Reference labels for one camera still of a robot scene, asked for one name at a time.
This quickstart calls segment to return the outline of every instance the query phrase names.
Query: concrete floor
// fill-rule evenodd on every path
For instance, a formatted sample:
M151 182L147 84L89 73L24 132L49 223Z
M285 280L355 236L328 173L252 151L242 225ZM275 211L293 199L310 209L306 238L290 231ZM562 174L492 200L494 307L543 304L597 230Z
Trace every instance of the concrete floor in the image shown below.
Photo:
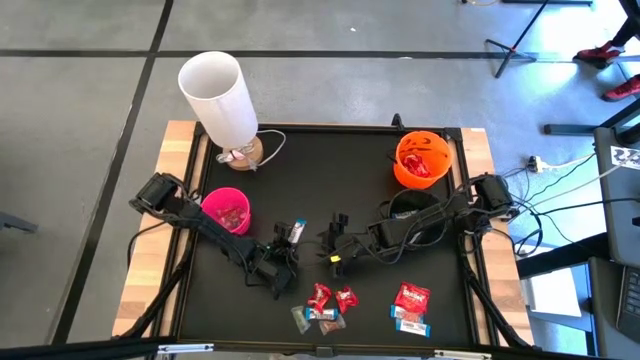
M592 8L549 6L521 49L567 59L601 44L611 29L615 33L611 24L621 23L620 13L609 15L605 1ZM163 5L163 0L0 0L0 49L148 50ZM544 136L541 125L597 124L630 102L598 99L624 81L618 66L597 72L566 61L514 62L495 80L499 61L463 59L485 51L488 37L511 44L536 9L501 3L474 7L455 0L182 0L173 6L161 50L458 53L455 60L241 58L240 63L262 122L386 125L399 112L407 125L484 127L496 172L502 173L534 154L548 163L588 154L591 139ZM126 275L126 243L140 220L127 201L153 172L167 121L194 119L176 82L185 61L155 62L71 341L106 339L111 333ZM44 342L143 63L144 58L0 57L0 186L9 189L0 195L0 210L40 225L35 235L0 232L0 347ZM625 64L627 71L634 67L640 70ZM564 172L532 176L530 194ZM596 173L592 161L540 199ZM516 192L526 185L524 176L509 181ZM599 196L594 184L573 200L545 208ZM604 228L597 206L554 217L571 239ZM524 236L532 227L523 217L511 232ZM563 241L545 223L545 242ZM580 334L533 326L538 345L584 352L581 344L574 346L584 341Z

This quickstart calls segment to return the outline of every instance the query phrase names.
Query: wooden lamp base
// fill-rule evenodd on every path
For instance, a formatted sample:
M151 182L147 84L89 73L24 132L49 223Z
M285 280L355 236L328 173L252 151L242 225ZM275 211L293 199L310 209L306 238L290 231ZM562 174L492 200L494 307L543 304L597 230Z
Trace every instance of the wooden lamp base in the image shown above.
M259 164L262 161L262 156L264 155L264 148L262 147L262 141L255 136L251 140L251 144L253 144L253 151L249 154L245 155L246 158L242 160L233 160L227 163L232 169L238 171L247 171L251 170L249 166L249 160L253 160L254 163ZM224 152L230 152L231 149L222 149Z

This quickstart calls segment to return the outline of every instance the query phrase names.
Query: white lampshade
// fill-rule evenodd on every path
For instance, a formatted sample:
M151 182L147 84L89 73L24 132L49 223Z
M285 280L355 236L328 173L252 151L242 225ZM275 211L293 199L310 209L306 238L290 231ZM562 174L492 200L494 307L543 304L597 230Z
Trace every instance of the white lampshade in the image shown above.
M234 149L256 135L256 112L233 56L210 51L192 57L180 69L178 85L216 145Z

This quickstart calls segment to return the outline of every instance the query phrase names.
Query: white lamp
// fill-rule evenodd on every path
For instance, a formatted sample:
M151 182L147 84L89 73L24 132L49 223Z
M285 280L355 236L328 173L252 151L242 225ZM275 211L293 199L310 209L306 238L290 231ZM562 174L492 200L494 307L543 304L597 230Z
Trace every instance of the white lamp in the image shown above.
M216 145L224 152L242 152L254 164L262 160L256 112L240 64L233 56L210 51L192 57L180 69L178 85ZM229 165L249 169L247 159Z

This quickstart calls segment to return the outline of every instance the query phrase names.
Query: wooden frame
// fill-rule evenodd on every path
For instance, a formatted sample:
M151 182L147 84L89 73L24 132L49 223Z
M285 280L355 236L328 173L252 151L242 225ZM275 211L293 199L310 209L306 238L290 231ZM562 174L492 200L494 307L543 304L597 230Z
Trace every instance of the wooden frame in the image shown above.
M195 121L170 121L167 125L160 155L156 164L156 172L172 173L179 178L183 178L195 130ZM489 149L489 141L484 129L462 129L463 145L467 170L470 177L493 173L493 160ZM200 181L200 173L204 163L204 149L207 137L201 138L198 144L198 157L193 168L191 188L197 188ZM456 148L451 142L452 154L455 158L453 164L458 164ZM459 166L452 167L455 186L461 183L461 172ZM155 224L158 220L148 215L142 217L140 228ZM494 221L496 229L507 231L505 223ZM169 252L172 228L163 225L155 230L140 236L136 242L131 265L125 281L124 290L118 308L118 314L113 326L113 335L122 334L128 330L135 320L140 316L146 307L151 303L162 282L164 266ZM182 256L184 242L188 232L181 231L179 237L178 251L176 256ZM489 233L482 242L484 252L485 267L491 289L491 297L496 303L509 324L518 334L530 344L533 344L533 335L529 327L529 318L524 304L524 298L520 289L520 279L516 268L515 258L509 239L497 233ZM471 264L475 267L473 256L469 257ZM171 320L173 318L173 308L175 306L175 294L173 291L164 308L160 334L166 335L169 332ZM486 317L482 304L474 295L474 307L478 322L479 340L482 344L489 344L489 332L486 326Z

